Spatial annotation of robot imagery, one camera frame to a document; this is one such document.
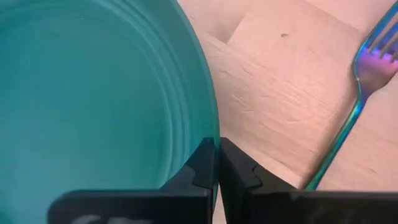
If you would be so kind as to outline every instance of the fork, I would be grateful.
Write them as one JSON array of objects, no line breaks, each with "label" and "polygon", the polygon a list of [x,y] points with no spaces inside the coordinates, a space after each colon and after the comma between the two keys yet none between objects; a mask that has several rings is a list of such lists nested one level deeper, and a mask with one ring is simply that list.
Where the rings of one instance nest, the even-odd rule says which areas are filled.
[{"label": "fork", "polygon": [[353,63],[353,73],[358,87],[356,103],[344,125],[331,143],[318,169],[305,185],[315,190],[347,135],[358,120],[368,98],[386,86],[398,72],[398,1],[381,19],[360,47]]}]

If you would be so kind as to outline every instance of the wooden table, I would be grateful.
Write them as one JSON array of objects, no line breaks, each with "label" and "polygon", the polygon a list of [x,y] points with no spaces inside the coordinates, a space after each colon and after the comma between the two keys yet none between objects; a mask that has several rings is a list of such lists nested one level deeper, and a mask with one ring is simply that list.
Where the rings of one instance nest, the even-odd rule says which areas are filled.
[{"label": "wooden table", "polygon": [[[358,47],[395,0],[178,1],[210,66],[221,134],[301,187],[353,106]],[[395,77],[369,99],[319,189],[398,191],[397,117]]]}]

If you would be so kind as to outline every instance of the black plastic piece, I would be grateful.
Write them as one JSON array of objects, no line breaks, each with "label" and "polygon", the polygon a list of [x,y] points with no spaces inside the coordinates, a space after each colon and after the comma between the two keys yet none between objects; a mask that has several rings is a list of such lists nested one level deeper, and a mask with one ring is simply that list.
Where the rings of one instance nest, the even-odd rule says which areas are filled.
[{"label": "black plastic piece", "polygon": [[299,191],[225,138],[220,187],[228,224],[398,223],[398,194]]},{"label": "black plastic piece", "polygon": [[211,223],[215,147],[204,139],[159,190],[78,190],[54,201],[48,224]]}]

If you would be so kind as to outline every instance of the teal plate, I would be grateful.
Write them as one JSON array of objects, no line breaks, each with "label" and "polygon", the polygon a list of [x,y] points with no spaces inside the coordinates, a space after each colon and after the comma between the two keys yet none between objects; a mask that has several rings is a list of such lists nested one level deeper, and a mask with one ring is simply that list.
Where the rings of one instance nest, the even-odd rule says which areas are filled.
[{"label": "teal plate", "polygon": [[218,142],[174,0],[2,0],[0,68],[0,224],[44,224],[71,190],[158,189]]}]

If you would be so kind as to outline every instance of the fork tine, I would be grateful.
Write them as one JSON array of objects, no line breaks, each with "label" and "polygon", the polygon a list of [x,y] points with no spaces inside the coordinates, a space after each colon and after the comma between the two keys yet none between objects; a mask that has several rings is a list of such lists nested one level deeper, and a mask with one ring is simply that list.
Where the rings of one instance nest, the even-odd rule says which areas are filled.
[{"label": "fork tine", "polygon": [[370,36],[366,40],[364,47],[369,49],[369,52],[377,46],[382,37],[385,36],[386,32],[397,22],[396,12],[398,11],[398,1],[394,3],[391,9],[386,13],[386,15],[377,24],[374,30],[371,32]]},{"label": "fork tine", "polygon": [[398,33],[396,32],[394,34],[394,36],[391,39],[389,39],[388,42],[384,46],[382,46],[382,49],[380,51],[380,56],[379,56],[380,58],[383,58],[385,53],[392,50],[392,46],[393,46],[393,44],[396,43],[397,39],[398,39]]},{"label": "fork tine", "polygon": [[389,23],[380,31],[379,35],[376,37],[374,42],[369,47],[369,52],[373,52],[374,50],[381,50],[385,44],[391,39],[391,37],[398,30],[398,15],[395,15],[394,18],[389,21]]},{"label": "fork tine", "polygon": [[391,63],[394,62],[395,60],[398,60],[398,52],[394,52],[394,55],[391,58]]}]

